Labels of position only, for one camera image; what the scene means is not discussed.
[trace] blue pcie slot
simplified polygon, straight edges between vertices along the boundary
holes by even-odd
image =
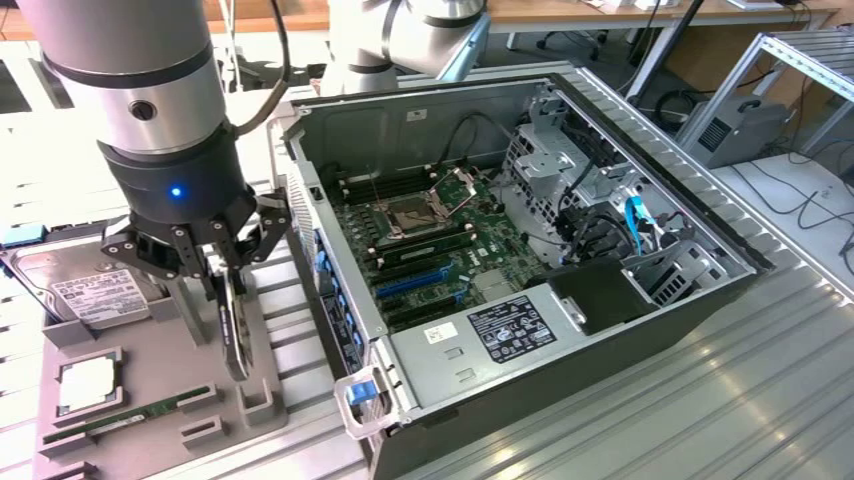
[[[454,264],[451,263],[439,270],[423,273],[409,280],[379,287],[377,289],[377,298],[386,298],[393,295],[398,295],[399,293],[409,292],[410,290],[415,290],[417,288],[426,287],[427,285],[433,285],[434,283],[445,282],[449,279],[449,273],[453,266]]]

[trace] power supply label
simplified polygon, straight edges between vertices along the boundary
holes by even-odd
[[[497,363],[557,340],[526,295],[470,314],[469,321]]]

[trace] warning label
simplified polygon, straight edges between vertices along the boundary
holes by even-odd
[[[473,313],[469,321],[497,363],[505,363],[557,340],[525,295]]]
[[[127,270],[102,273],[51,285],[84,321],[108,320],[146,310],[146,297]]]

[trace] robotic arm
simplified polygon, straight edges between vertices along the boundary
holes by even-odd
[[[397,88],[395,64],[461,81],[489,29],[486,0],[330,0],[323,95]]]
[[[88,112],[131,213],[103,237],[103,252],[160,278],[202,282],[221,312],[226,361],[249,375],[242,345],[242,268],[266,260],[290,226],[283,192],[257,196],[235,141],[270,115],[290,70],[282,13],[271,0],[285,46],[282,79],[246,125],[226,116],[201,0],[19,0],[44,62],[75,105]],[[486,41],[485,0],[330,0],[334,64],[325,94],[397,87],[393,64],[461,80]],[[253,214],[259,223],[238,239]],[[203,251],[213,246],[222,267]]]
[[[174,293],[180,277],[202,282],[209,300],[219,303],[230,373],[242,380],[250,355],[241,343],[241,269],[267,258],[290,215],[281,192],[255,196],[241,172],[235,141],[271,109],[241,127],[226,117],[202,2],[19,4],[44,62],[88,113],[128,201],[131,213],[107,228],[102,250],[160,278]],[[274,106],[283,92],[281,82]],[[238,240],[254,213],[258,227]],[[205,245],[222,258],[218,271]]]

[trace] ram slot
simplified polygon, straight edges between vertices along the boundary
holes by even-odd
[[[463,248],[469,248],[474,245],[470,232],[463,232],[454,235],[451,238],[443,238],[423,244],[414,245],[407,248],[397,249],[386,252],[382,257],[377,259],[377,266],[379,269],[398,267],[407,263],[418,262],[426,258],[445,255]]]
[[[459,225],[455,225],[453,227],[443,228],[442,230],[437,230],[437,231],[425,233],[425,234],[418,235],[415,237],[405,238],[402,240],[398,240],[394,243],[389,243],[386,245],[378,245],[378,246],[374,247],[374,250],[375,250],[377,253],[383,253],[383,252],[387,252],[390,250],[395,250],[398,248],[409,247],[410,245],[418,245],[418,244],[421,244],[423,242],[427,242],[430,240],[437,240],[437,239],[453,237],[454,235],[457,235],[458,233],[462,233],[465,231],[466,231],[466,225],[465,224],[459,224]]]
[[[417,175],[381,177],[374,181],[361,180],[342,186],[342,189],[347,190],[345,201],[350,205],[359,205],[375,201],[378,197],[383,199],[423,192],[430,189],[433,183],[430,177],[421,172]]]

